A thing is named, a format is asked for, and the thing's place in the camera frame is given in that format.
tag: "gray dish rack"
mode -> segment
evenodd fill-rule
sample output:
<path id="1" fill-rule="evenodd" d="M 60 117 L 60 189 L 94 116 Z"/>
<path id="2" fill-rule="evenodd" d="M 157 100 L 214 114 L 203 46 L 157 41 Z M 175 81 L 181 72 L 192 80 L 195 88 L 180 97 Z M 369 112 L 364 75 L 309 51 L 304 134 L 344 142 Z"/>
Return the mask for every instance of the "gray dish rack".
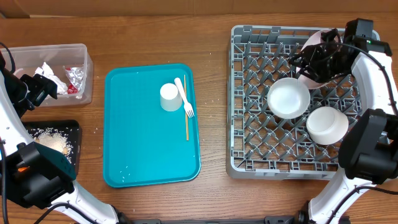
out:
<path id="1" fill-rule="evenodd" d="M 280 119 L 267 106 L 267 93 L 278 79 L 296 77 L 288 58 L 300 52 L 308 38 L 328 28 L 235 26 L 229 45 L 226 171 L 244 179 L 330 180 L 338 168 L 341 141 L 315 144 L 307 133 L 308 115 L 332 106 L 349 120 L 349 130 L 361 114 L 355 79 L 348 75 L 310 90 L 308 110 L 295 119 Z M 344 29 L 339 29 L 343 36 Z M 373 38 L 379 35 L 373 31 Z"/>

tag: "black tray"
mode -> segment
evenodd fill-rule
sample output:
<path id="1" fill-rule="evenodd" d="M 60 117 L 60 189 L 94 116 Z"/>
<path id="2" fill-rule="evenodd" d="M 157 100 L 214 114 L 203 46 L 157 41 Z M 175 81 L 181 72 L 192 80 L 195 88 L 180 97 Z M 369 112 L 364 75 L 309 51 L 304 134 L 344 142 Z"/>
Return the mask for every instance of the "black tray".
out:
<path id="1" fill-rule="evenodd" d="M 72 119 L 63 121 L 33 121 L 23 122 L 22 124 L 33 138 L 37 138 L 40 135 L 40 133 L 37 132 L 37 128 L 57 129 L 59 133 L 67 137 L 71 145 L 71 151 L 68 155 L 65 155 L 65 157 L 70 161 L 71 165 L 75 169 L 76 175 L 78 174 L 82 129 L 77 121 Z"/>

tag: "chopstick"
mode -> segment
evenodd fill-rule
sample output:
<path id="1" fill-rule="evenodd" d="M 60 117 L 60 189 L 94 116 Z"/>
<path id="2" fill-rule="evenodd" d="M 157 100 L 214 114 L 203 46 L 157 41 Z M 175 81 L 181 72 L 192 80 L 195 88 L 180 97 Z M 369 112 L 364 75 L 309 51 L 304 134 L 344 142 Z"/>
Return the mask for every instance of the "chopstick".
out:
<path id="1" fill-rule="evenodd" d="M 185 75 L 184 75 L 184 92 L 185 92 L 185 96 L 188 98 L 187 96 L 187 80 L 185 79 Z M 188 129 L 188 115 L 187 113 L 185 114 L 185 132 L 187 134 L 187 141 L 189 141 L 189 129 Z"/>

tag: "wooden tabletop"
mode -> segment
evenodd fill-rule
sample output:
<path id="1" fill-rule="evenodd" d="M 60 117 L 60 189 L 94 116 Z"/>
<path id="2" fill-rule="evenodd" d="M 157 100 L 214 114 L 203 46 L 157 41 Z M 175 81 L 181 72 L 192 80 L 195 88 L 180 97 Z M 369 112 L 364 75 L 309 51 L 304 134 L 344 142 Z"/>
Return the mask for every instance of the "wooden tabletop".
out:
<path id="1" fill-rule="evenodd" d="M 264 218 L 293 215 L 327 182 L 240 180 L 227 175 L 226 59 L 231 29 L 237 24 L 344 27 L 357 17 L 374 20 L 381 39 L 398 52 L 398 15 L 388 13 L 2 19 L 0 41 L 9 47 L 87 46 L 95 66 L 93 101 L 85 106 L 38 108 L 27 113 L 24 120 L 75 119 L 80 123 L 83 142 L 77 180 L 95 197 L 132 219 Z M 185 63 L 193 71 L 201 171 L 190 182 L 113 189 L 102 175 L 105 76 L 117 67 L 164 63 Z M 393 57 L 393 74 L 398 80 L 398 57 Z M 398 190 L 398 182 L 381 187 Z M 353 223 L 395 223 L 397 200 L 395 196 L 368 192 L 348 210 L 348 215 Z M 12 202 L 8 205 L 11 223 L 33 223 L 44 212 Z M 65 215 L 52 212 L 44 223 L 71 222 Z"/>

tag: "blue tray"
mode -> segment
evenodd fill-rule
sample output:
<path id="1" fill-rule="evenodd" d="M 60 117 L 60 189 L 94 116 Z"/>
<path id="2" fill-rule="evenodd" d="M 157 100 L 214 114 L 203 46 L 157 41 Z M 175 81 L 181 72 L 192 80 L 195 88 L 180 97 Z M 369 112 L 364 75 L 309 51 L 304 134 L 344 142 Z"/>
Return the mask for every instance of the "blue tray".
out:
<path id="1" fill-rule="evenodd" d="M 183 105 L 160 106 L 160 88 L 187 79 L 195 117 L 185 134 Z M 200 143 L 193 75 L 184 64 L 116 68 L 105 79 L 104 180 L 111 187 L 133 187 L 194 179 L 200 171 Z"/>

